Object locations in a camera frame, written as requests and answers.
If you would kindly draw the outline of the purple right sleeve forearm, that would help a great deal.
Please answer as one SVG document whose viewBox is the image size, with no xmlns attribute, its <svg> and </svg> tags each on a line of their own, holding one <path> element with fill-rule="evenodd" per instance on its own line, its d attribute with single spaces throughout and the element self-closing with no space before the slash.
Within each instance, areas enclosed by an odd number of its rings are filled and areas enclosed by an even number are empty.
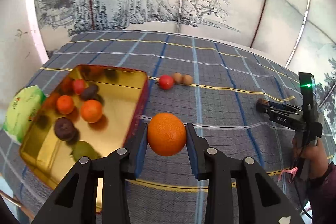
<svg viewBox="0 0 336 224">
<path fill-rule="evenodd" d="M 333 162 L 322 177 L 308 180 L 307 195 L 313 213 L 312 223 L 336 224 L 336 181 Z"/>
</svg>

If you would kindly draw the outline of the person's right hand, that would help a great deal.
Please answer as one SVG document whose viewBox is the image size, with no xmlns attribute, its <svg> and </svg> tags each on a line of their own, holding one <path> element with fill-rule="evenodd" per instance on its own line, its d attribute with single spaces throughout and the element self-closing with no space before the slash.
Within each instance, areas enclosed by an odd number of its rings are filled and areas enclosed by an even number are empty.
<svg viewBox="0 0 336 224">
<path fill-rule="evenodd" d="M 315 146 L 307 145 L 304 147 L 301 157 L 310 161 L 309 178 L 312 180 L 322 177 L 329 167 L 327 154 L 321 138 L 317 138 Z"/>
</svg>

